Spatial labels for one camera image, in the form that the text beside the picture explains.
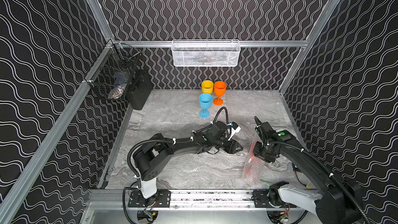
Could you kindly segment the blue wine glass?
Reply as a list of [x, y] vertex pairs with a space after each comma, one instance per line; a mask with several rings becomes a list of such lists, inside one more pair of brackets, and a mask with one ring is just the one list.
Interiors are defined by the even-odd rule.
[[212, 105], [212, 95], [208, 93], [202, 93], [199, 96], [199, 104], [201, 107], [201, 111], [199, 112], [200, 117], [202, 118], [208, 118], [210, 116], [209, 108]]

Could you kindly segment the red wine glass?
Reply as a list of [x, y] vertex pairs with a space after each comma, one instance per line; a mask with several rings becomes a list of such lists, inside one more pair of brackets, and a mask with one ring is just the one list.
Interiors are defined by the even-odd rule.
[[264, 171], [264, 161], [254, 155], [254, 149], [258, 141], [259, 137], [257, 132], [255, 132], [251, 138], [241, 177], [247, 188], [255, 188], [260, 182], [260, 178]]

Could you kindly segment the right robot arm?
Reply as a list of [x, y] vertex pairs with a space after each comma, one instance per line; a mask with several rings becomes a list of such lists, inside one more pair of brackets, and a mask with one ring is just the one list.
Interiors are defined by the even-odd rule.
[[370, 219], [363, 208], [361, 187], [354, 181], [341, 179], [307, 151], [288, 131], [256, 128], [261, 139], [254, 156], [274, 162], [279, 156], [289, 159], [315, 185], [315, 191], [292, 187], [280, 181], [269, 187], [267, 200], [271, 206], [293, 204], [318, 216], [324, 224], [352, 224]]

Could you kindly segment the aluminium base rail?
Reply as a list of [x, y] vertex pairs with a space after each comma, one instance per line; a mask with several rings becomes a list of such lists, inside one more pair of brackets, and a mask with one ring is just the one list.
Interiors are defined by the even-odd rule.
[[159, 190], [157, 199], [148, 204], [139, 191], [94, 190], [87, 209], [153, 209], [155, 211], [276, 211], [266, 190]]

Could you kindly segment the yellow wine glass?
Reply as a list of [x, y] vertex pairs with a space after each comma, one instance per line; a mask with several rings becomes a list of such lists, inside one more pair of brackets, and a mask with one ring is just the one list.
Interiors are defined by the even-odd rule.
[[205, 80], [201, 83], [201, 89], [203, 93], [212, 94], [214, 83], [211, 80]]

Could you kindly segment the orange wine glass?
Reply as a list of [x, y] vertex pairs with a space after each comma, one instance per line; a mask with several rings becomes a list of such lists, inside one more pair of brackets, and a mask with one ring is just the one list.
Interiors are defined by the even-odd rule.
[[216, 98], [213, 100], [213, 103], [217, 106], [221, 106], [223, 104], [223, 100], [221, 97], [225, 94], [227, 89], [227, 84], [222, 81], [218, 81], [214, 83], [214, 94]]

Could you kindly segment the black box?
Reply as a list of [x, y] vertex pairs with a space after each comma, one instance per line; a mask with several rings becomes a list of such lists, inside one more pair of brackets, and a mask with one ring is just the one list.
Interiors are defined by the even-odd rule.
[[126, 90], [125, 98], [134, 110], [142, 110], [152, 89], [148, 71], [139, 69]]

